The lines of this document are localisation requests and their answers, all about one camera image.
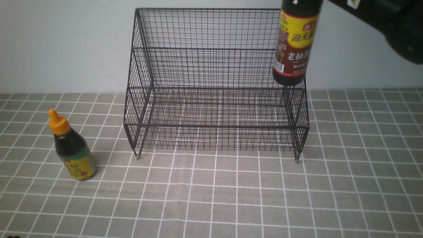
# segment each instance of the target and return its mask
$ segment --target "wire rack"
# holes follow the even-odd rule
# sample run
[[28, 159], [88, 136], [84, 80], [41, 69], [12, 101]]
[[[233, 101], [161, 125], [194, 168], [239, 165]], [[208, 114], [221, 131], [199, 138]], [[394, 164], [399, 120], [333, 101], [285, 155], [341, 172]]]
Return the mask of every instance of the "wire rack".
[[273, 80], [279, 9], [135, 11], [124, 128], [131, 148], [293, 150], [305, 81]]

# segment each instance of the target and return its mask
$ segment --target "dark soy sauce bottle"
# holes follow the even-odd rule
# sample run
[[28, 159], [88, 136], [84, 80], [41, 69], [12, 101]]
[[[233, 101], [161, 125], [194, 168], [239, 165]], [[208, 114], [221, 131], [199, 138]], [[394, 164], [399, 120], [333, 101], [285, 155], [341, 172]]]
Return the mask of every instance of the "dark soy sauce bottle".
[[276, 41], [273, 78], [284, 86], [305, 78], [323, 0], [283, 0]]

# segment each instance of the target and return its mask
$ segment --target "small sauce bottle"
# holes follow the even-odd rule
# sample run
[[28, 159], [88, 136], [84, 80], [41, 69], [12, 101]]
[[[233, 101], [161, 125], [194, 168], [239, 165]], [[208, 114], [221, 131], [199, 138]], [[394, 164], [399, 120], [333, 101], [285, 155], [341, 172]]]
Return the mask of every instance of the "small sauce bottle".
[[323, 0], [283, 0], [273, 78], [284, 86], [304, 80]]
[[49, 116], [49, 127], [54, 134], [56, 153], [70, 175], [76, 180], [93, 177], [97, 172], [97, 164], [85, 139], [54, 109], [49, 110]]

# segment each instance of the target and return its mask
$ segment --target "orange cap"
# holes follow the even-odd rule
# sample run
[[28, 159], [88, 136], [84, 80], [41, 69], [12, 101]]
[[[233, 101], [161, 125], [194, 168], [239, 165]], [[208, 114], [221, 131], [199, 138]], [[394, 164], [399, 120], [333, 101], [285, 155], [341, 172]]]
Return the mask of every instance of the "orange cap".
[[57, 114], [56, 110], [49, 110], [49, 127], [53, 134], [60, 135], [66, 133], [71, 126], [64, 116]]

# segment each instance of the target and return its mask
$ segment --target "white wall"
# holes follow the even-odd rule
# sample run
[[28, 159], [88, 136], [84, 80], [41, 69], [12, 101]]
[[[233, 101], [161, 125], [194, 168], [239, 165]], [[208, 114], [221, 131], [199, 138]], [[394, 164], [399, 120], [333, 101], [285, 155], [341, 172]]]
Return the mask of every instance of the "white wall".
[[[279, 8], [281, 0], [0, 0], [0, 93], [124, 92], [137, 7]], [[423, 86], [423, 66], [325, 2], [309, 89]]]

